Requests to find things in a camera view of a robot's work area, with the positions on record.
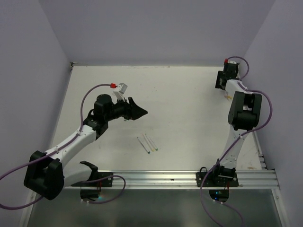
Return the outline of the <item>light green cap marker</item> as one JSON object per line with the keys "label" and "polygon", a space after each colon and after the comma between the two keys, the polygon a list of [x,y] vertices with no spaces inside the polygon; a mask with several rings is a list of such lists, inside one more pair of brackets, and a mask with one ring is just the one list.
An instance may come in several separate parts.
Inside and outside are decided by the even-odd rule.
{"label": "light green cap marker", "polygon": [[147,134],[145,134],[145,136],[146,136],[147,140],[149,141],[149,143],[151,144],[151,146],[153,147],[153,149],[155,151],[158,151],[158,147],[155,145],[155,143],[152,141],[152,139]]}

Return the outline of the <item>teal green marker pen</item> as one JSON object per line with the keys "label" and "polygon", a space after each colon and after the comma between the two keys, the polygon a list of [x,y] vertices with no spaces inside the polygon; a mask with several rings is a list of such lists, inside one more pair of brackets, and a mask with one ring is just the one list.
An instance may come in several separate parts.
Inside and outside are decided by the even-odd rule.
{"label": "teal green marker pen", "polygon": [[149,150],[146,148],[146,146],[143,144],[141,138],[140,138],[140,137],[137,137],[137,139],[138,139],[140,145],[141,145],[141,146],[143,147],[143,149],[145,150],[145,152],[146,152],[147,154],[150,154],[150,151],[149,151]]}

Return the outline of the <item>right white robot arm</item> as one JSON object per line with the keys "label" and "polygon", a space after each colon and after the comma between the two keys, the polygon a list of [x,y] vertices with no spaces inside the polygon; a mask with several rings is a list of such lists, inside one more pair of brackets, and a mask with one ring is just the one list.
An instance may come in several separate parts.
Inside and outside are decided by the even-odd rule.
{"label": "right white robot arm", "polygon": [[262,95],[248,91],[238,78],[239,64],[226,59],[223,70],[217,74],[215,88],[226,92],[231,107],[228,113],[230,131],[223,154],[211,172],[215,186],[238,186],[236,166],[242,145],[248,133],[259,123]]}

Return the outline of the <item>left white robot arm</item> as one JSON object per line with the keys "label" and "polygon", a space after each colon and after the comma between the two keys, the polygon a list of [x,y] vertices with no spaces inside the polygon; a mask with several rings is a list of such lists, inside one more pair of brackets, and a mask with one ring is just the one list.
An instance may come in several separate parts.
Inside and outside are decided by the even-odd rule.
{"label": "left white robot arm", "polygon": [[73,184],[95,185],[98,181],[97,166],[81,161],[75,169],[67,170],[67,164],[86,146],[101,137],[110,121],[120,117],[134,121],[147,113],[132,97],[113,103],[110,95],[99,95],[87,118],[70,137],[46,152],[36,151],[31,155],[24,186],[53,200],[63,188]]}

